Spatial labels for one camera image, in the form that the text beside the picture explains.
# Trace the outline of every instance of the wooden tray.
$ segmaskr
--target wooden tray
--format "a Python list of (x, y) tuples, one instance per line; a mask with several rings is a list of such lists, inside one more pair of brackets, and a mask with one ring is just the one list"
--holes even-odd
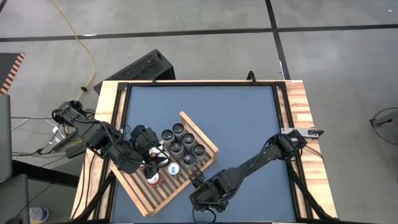
[[(197, 143), (203, 145), (206, 149), (204, 160), (202, 160), (200, 164), (196, 165), (196, 169), (204, 171), (217, 159), (218, 148), (205, 136), (205, 134), (203, 134), (202, 131), (200, 131), (198, 126), (195, 125), (195, 123), (183, 111), (180, 112), (180, 117), (185, 130), (188, 133), (192, 133)], [(162, 183), (156, 187), (153, 187), (146, 182), (141, 170), (137, 170), (133, 174), (127, 174), (118, 170), (115, 165), (112, 165), (111, 169), (142, 215), (147, 216), (155, 215), (188, 184), (190, 184), (189, 175), (192, 174), (192, 170), (188, 172), (183, 166), (180, 165), (180, 167), (181, 170), (178, 177), (172, 177), (169, 175), (166, 168), (161, 168), (159, 174), (162, 176)]]

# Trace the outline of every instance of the black case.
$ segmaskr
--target black case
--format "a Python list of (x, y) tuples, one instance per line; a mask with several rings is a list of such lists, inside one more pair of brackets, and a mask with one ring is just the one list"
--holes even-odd
[[(175, 80), (173, 65), (157, 49), (131, 63), (106, 80)], [(94, 86), (100, 94), (102, 82)]]

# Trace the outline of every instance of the striped wooden board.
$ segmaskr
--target striped wooden board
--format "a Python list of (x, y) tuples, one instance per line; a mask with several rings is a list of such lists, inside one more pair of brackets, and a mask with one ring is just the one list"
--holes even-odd
[[(206, 156), (200, 164), (196, 165), (196, 169), (204, 171), (218, 157), (218, 148), (205, 136), (197, 125), (183, 112), (180, 112), (181, 123), (184, 125), (188, 133), (192, 133), (197, 143), (203, 145), (206, 149)], [(133, 174), (127, 174), (118, 170), (115, 165), (111, 169), (116, 177), (136, 204), (143, 216), (155, 215), (164, 206), (166, 206), (175, 196), (177, 196), (187, 185), (189, 185), (189, 175), (193, 170), (186, 170), (179, 161), (181, 171), (177, 177), (169, 175), (166, 168), (161, 168), (159, 174), (162, 176), (162, 183), (156, 187), (146, 182), (144, 174), (141, 170), (137, 170)]]
[(17, 75), (18, 69), (22, 64), (22, 61), (25, 58), (25, 53), (20, 53), (17, 58), (15, 59), (14, 64), (12, 65), (8, 76), (6, 77), (4, 83), (0, 86), (0, 95), (6, 94), (11, 87), (12, 82)]

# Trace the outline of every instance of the concrete floor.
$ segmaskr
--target concrete floor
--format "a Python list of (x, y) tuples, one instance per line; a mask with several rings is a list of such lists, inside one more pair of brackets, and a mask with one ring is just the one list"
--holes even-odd
[[(57, 4), (78, 34), (271, 27), (261, 0), (58, 0)], [(279, 27), (398, 23), (396, 1), (272, 0), (272, 6)], [(0, 37), (72, 34), (48, 0), (8, 1), (0, 21)], [(320, 144), (338, 216), (349, 221), (396, 223), (398, 149), (373, 133), (369, 119), (398, 103), (398, 29), (294, 32), (281, 33), (280, 38), (290, 76), (304, 80), (315, 125), (325, 130)], [(178, 79), (241, 79), (249, 70), (258, 79), (282, 79), (271, 33), (84, 43), (96, 62), (95, 83), (153, 49), (169, 59)], [(91, 74), (90, 60), (75, 41), (3, 42), (0, 52), (26, 53), (9, 92), (13, 116), (49, 117), (63, 101), (76, 98)], [(82, 102), (95, 109), (97, 99), (91, 91)], [(45, 145), (52, 129), (48, 122), (36, 120), (21, 128), (41, 133), (12, 132), (14, 150), (25, 152)], [(388, 137), (398, 142), (398, 136)], [(51, 160), (19, 159), (38, 166)], [(58, 169), (77, 174), (81, 159), (59, 161), (49, 168), (59, 165)], [(30, 195), (44, 187), (31, 184)], [(52, 200), (59, 190), (67, 193), (62, 199), (65, 203)], [(74, 189), (51, 186), (34, 205), (52, 209), (51, 222), (66, 221), (74, 193)]]

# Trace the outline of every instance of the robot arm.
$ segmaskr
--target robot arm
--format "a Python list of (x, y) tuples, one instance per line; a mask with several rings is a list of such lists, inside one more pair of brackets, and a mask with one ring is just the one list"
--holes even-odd
[(74, 127), (88, 149), (102, 159), (110, 158), (120, 170), (128, 174), (135, 172), (143, 161), (147, 178), (168, 165), (158, 166), (167, 158), (149, 156), (149, 150), (160, 145), (151, 128), (136, 126), (130, 133), (131, 139), (126, 141), (124, 134), (109, 123), (88, 119), (79, 101), (64, 102), (52, 111), (52, 118), (59, 124)]
[(300, 133), (293, 131), (289, 134), (276, 134), (271, 137), (261, 149), (260, 153), (238, 167), (222, 170), (212, 178), (204, 181), (200, 170), (196, 170), (190, 180), (196, 191), (190, 195), (195, 210), (204, 211), (215, 208), (222, 212), (244, 178), (275, 159), (290, 159), (295, 152), (306, 145), (306, 140)]

